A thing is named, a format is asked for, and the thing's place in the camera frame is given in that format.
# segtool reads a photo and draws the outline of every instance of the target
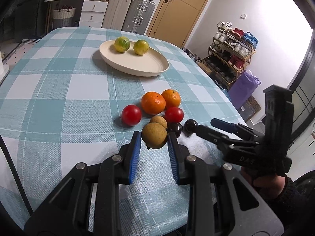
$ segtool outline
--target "beige plate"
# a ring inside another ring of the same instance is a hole
[[[135,42],[130,42],[130,48],[125,53],[117,52],[114,42],[115,40],[103,42],[100,54],[107,64],[119,71],[138,76],[156,76],[170,67],[167,59],[152,48],[143,56],[139,56],[133,51]]]

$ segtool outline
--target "red shoe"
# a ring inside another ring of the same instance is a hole
[[[244,67],[244,61],[241,60],[239,57],[236,57],[235,60],[236,60],[236,62],[235,62],[233,67],[236,70],[241,70]]]
[[[237,57],[235,55],[232,55],[229,62],[228,62],[229,65],[231,65],[231,66],[234,65],[236,63],[236,58]]]
[[[234,30],[233,30],[233,34],[235,35],[235,36],[237,36],[238,38],[241,38],[243,35],[244,35],[244,31],[243,30],[240,30],[240,29],[238,29],[238,28],[235,28]]]

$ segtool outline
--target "woven basket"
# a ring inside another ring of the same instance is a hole
[[[53,29],[68,27],[73,25],[73,17],[76,9],[73,7],[68,7],[64,5],[59,10],[53,10],[52,13],[52,24]]]

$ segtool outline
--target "metal screw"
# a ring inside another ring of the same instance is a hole
[[[122,158],[122,157],[121,157],[119,154],[115,154],[115,155],[112,157],[112,159],[113,159],[114,161],[120,161],[121,158]]]
[[[230,163],[224,163],[223,164],[223,168],[225,170],[231,170],[233,168],[233,166]]]
[[[189,161],[196,161],[197,158],[196,158],[196,156],[194,156],[194,155],[188,155],[188,156],[187,156],[187,160],[189,160]]]
[[[76,169],[78,169],[78,170],[82,170],[82,169],[84,169],[84,167],[85,167],[85,164],[84,164],[83,162],[79,162],[79,163],[76,165]]]

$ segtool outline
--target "human hand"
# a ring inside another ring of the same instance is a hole
[[[245,172],[245,168],[241,168],[241,175],[252,186],[260,188],[259,194],[265,200],[275,199],[280,195],[285,187],[285,177],[278,175],[267,175],[258,177],[253,181],[252,177]]]

